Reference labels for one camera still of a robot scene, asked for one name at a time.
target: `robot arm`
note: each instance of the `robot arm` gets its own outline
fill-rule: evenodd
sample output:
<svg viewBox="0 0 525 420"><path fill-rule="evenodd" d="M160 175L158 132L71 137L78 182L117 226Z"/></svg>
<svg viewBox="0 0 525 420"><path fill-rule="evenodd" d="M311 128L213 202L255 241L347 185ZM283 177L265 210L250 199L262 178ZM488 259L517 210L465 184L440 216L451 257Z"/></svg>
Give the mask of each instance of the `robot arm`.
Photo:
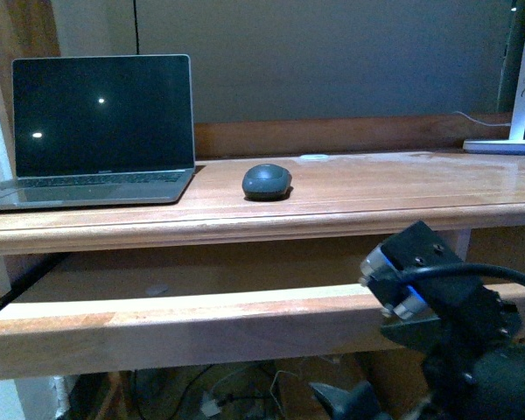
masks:
<svg viewBox="0 0 525 420"><path fill-rule="evenodd" d="M430 402L419 419L525 420L525 346L513 344L521 320L513 303L478 276L525 275L465 264L423 222L389 237L364 260L360 280L383 305L381 333L427 354ZM353 392L312 384L333 420L385 420L369 384Z"/></svg>

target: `power cord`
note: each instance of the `power cord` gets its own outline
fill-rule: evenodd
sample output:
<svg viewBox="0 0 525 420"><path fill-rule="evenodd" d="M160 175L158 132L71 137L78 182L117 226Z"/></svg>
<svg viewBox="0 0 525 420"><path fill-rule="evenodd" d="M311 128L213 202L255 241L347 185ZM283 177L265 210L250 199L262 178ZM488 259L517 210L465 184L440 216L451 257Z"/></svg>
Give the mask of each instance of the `power cord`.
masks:
<svg viewBox="0 0 525 420"><path fill-rule="evenodd" d="M202 369L200 373L198 373L192 380L186 385L185 390L183 391L183 394L181 394L181 397L178 399L177 406L175 407L175 410L171 413L171 415L167 418L167 420L172 420L178 413L179 410L181 410L181 405L183 405L183 401L185 400L186 394L189 392L189 389L194 385L194 383L208 370L213 368L215 365L209 365ZM136 411L138 413L138 416L140 417L140 420L147 420L146 417L144 417L144 413L142 412L142 409L140 407L140 403L138 401L137 397L137 376L138 371L135 370L132 372L132 387L130 388L130 398L132 400L132 403L134 407L136 408Z"/></svg>
<svg viewBox="0 0 525 420"><path fill-rule="evenodd" d="M502 278L511 280L525 286L525 274L515 269L508 269L498 265L477 264L477 263L458 263L437 265L433 267L423 267L412 269L401 273L399 281L403 284L410 284L419 280L427 280L433 277L464 277L482 276Z"/></svg>
<svg viewBox="0 0 525 420"><path fill-rule="evenodd" d="M472 118L470 115L467 115L467 114L465 114L464 112L461 112L461 111L453 111L453 114L459 114L460 116L463 116L464 118L466 118L467 120L472 121L473 123L484 125L486 127L511 127L511 122L504 122L504 123L501 123L501 124L490 124L488 122L483 122L481 120L477 120L476 118Z"/></svg>
<svg viewBox="0 0 525 420"><path fill-rule="evenodd" d="M189 392L189 389L194 385L194 383L206 372L208 372L211 368L213 368L215 365L209 365L208 367L205 367L200 371L199 374L197 374L192 381L188 383L188 385L185 387L185 390L183 391L183 394L181 394L181 397L178 399L177 407L175 407L175 410L171 413L169 417L167 417L167 420L172 420L175 418L175 416L179 413L179 410L181 410L181 405L183 405L183 401L185 400L186 394Z"/></svg>

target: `screw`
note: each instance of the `screw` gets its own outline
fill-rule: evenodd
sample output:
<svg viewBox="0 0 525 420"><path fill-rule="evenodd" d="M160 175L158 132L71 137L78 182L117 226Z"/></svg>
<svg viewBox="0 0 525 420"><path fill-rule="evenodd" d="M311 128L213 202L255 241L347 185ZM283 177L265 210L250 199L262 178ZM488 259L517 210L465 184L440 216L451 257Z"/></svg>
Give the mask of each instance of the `screw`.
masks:
<svg viewBox="0 0 525 420"><path fill-rule="evenodd" d="M445 248L444 248L443 245L440 245L439 243L436 243L436 244L434 245L434 252L435 252L436 254L443 254L444 251L445 251Z"/></svg>

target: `wooden beam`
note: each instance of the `wooden beam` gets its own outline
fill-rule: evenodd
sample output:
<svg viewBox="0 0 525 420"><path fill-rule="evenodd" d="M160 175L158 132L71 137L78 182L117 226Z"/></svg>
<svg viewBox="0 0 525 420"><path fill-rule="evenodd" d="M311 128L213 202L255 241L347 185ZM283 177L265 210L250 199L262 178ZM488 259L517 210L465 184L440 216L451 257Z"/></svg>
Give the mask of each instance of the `wooden beam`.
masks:
<svg viewBox="0 0 525 420"><path fill-rule="evenodd" d="M511 114L484 114L508 123ZM485 127L462 115L413 115L195 125L198 158L461 148L467 138L507 138L508 127Z"/></svg>

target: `black cable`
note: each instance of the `black cable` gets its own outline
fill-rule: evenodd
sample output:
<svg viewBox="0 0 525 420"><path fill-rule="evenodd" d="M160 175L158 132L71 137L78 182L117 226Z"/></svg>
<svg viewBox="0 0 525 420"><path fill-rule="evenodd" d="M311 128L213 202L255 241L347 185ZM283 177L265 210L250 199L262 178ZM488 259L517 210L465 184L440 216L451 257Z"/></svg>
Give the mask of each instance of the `black cable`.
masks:
<svg viewBox="0 0 525 420"><path fill-rule="evenodd" d="M178 399L178 403L177 403L177 407L175 407L175 410L173 411L173 413L167 417L167 420L172 420L173 418L175 418L175 416L177 415L177 413L179 413L179 410L181 410L181 405L183 404L183 401L185 400L185 396L186 396L186 393L189 391L189 389L191 388L192 385L194 385L194 383L203 375L205 374L208 370L210 370L211 368L213 368L214 365L209 365L208 367L205 367L199 374L197 374L193 379L192 381L189 382L189 384L185 387L185 390L183 391L183 394L181 394L181 397Z"/></svg>
<svg viewBox="0 0 525 420"><path fill-rule="evenodd" d="M136 55L140 55L140 37L138 36L137 0L132 0L132 6L134 7L134 34L136 37Z"/></svg>
<svg viewBox="0 0 525 420"><path fill-rule="evenodd" d="M399 280L401 283L408 284L419 280L431 279L433 277L463 276L503 278L505 280L516 282L521 286L525 286L525 274L520 271L499 267L497 265L476 263L446 264L413 269L404 271Z"/></svg>
<svg viewBox="0 0 525 420"><path fill-rule="evenodd" d="M138 416L140 417L140 420L146 420L146 417L144 417L144 413L140 409L140 404L138 403L137 376L138 376L137 370L132 372L132 387L130 387L130 398L132 399L132 403L136 407L136 411L138 412Z"/></svg>

